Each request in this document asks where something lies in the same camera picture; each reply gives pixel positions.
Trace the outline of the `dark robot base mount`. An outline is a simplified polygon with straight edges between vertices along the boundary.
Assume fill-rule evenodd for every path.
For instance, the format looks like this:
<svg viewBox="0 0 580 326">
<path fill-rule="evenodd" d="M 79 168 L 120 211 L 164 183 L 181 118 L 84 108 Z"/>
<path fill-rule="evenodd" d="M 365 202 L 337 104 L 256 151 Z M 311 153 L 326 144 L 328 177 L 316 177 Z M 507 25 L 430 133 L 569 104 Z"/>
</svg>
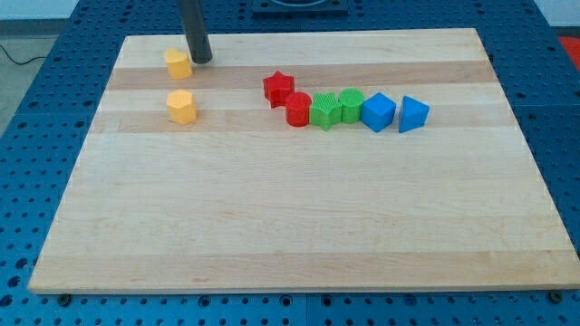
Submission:
<svg viewBox="0 0 580 326">
<path fill-rule="evenodd" d="M 345 14 L 348 0 L 251 0 L 253 15 L 267 14 Z"/>
</svg>

